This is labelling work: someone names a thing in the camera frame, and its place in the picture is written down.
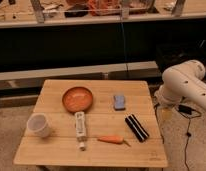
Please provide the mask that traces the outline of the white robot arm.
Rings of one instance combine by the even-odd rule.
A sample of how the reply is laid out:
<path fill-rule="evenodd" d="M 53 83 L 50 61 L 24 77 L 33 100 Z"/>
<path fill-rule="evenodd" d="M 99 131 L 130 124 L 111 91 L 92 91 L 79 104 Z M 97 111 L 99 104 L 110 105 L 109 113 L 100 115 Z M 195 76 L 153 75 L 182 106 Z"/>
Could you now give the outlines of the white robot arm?
<path fill-rule="evenodd" d="M 167 68 L 162 73 L 163 84 L 155 92 L 159 104 L 165 108 L 178 105 L 183 97 L 206 111 L 205 66 L 198 60 L 189 60 Z"/>

